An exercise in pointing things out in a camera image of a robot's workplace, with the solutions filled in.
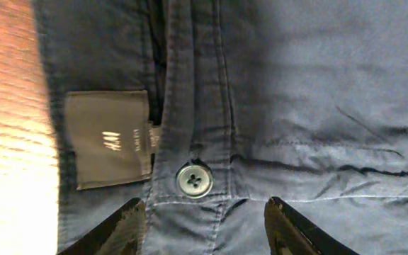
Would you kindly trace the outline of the navy blue shorts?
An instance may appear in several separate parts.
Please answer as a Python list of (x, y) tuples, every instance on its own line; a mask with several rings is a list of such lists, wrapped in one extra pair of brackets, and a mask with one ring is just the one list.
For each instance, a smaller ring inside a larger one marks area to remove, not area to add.
[(141, 254), (272, 254), (279, 197), (408, 254), (408, 1), (35, 1), (58, 253), (134, 198)]

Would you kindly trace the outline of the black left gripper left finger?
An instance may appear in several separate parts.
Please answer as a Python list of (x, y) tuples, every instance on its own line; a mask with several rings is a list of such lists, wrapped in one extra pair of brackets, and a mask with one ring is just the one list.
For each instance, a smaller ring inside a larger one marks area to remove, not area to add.
[(145, 203), (134, 198), (59, 255), (138, 255), (145, 232)]

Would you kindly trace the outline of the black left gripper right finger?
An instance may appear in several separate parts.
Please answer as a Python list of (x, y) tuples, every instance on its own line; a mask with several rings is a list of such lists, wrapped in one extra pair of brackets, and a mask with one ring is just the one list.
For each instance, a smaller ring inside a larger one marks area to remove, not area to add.
[(358, 255), (279, 197), (266, 203), (264, 224), (272, 254)]

